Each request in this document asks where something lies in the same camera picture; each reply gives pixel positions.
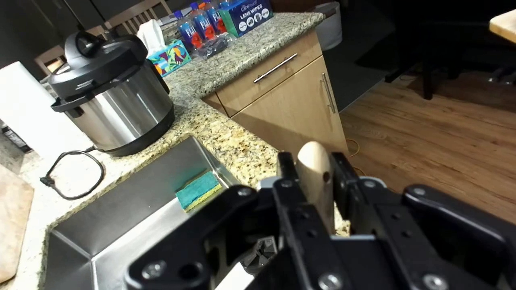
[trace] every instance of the black power cord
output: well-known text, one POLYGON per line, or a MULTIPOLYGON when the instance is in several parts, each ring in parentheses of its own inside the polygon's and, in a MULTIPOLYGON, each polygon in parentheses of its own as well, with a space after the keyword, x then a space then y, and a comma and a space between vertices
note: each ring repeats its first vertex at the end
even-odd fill
POLYGON ((80 199, 80 198, 87 196, 95 188, 97 188, 97 186, 102 182, 102 180, 104 179, 104 176, 106 175, 106 171, 105 171, 102 163, 100 163, 95 157, 93 157, 91 154, 89 154, 89 152, 91 152, 93 150, 95 150, 95 147, 90 147, 84 151, 73 150, 73 151, 61 153, 61 155, 56 159, 56 161, 54 162, 52 167, 50 167, 50 170, 46 173, 46 175, 44 177, 41 177, 39 179, 39 181, 41 181, 41 183, 43 183, 44 185, 53 188, 57 192, 57 194, 59 194, 62 198, 66 199, 66 200, 76 200, 76 199, 80 199), (61 161, 61 159, 63 159, 63 157, 65 157, 67 155, 81 155, 81 154, 88 156, 90 159, 95 161, 95 163, 97 163, 97 165, 100 167, 100 177, 99 177, 99 180, 87 192, 80 194, 78 196, 75 196, 75 197, 67 197, 67 196, 63 195, 62 192, 56 187, 56 181, 52 177, 50 177, 50 173, 52 173, 52 171, 54 171, 55 167, 57 166, 59 161, 61 161))

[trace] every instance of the wooden table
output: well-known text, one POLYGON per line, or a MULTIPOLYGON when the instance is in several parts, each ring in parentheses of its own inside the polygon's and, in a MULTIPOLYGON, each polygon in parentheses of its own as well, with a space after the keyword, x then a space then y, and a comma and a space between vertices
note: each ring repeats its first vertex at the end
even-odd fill
POLYGON ((489 30, 516 43, 516 9, 491 19, 489 30))

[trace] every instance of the screw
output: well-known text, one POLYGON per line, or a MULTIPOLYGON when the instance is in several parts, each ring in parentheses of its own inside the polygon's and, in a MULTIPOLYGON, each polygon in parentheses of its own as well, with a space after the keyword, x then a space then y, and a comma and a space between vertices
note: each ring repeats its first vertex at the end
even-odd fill
POLYGON ((246 197, 252 193, 251 188, 244 187, 238 190, 238 195, 241 197, 246 197))
POLYGON ((371 180, 368 180, 368 181, 364 182, 364 185, 367 186, 367 187, 370 187, 370 188, 373 188, 373 187, 376 186, 375 182, 371 181, 371 180))
POLYGON ((425 195, 426 192, 425 192, 424 189, 417 187, 417 188, 414 189, 414 193, 419 195, 419 196, 423 196, 423 195, 425 195))
POLYGON ((425 283, 425 286, 430 290, 448 290, 448 282, 434 274, 424 275, 423 283, 425 283))
POLYGON ((166 268, 167 263, 165 261, 153 262, 143 268, 141 275, 147 280, 155 279, 161 276, 166 268))
POLYGON ((284 180, 284 181, 281 182, 281 186, 283 186, 283 187, 292 187, 292 181, 284 180))
POLYGON ((342 282, 335 274, 324 274, 319 277, 319 287, 322 290, 342 289, 342 282))

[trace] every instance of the sponge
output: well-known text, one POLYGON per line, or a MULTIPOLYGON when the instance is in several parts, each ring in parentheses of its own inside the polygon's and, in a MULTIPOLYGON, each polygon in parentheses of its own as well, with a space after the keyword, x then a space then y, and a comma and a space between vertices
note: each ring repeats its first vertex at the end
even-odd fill
POLYGON ((181 207, 188 212, 221 188, 222 186, 219 184, 215 176, 213 176, 213 173, 208 171, 178 191, 176 193, 176 197, 178 198, 181 207))

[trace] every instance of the plastic bag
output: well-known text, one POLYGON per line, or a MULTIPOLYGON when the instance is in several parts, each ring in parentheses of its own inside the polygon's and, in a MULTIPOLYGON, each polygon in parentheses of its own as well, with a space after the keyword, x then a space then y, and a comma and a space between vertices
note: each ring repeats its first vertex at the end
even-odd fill
POLYGON ((210 57, 224 51, 227 47, 231 46, 236 40, 236 37, 229 33, 222 33, 216 38, 207 40, 204 42, 202 47, 196 49, 191 53, 193 57, 201 57, 203 59, 209 59, 210 57))

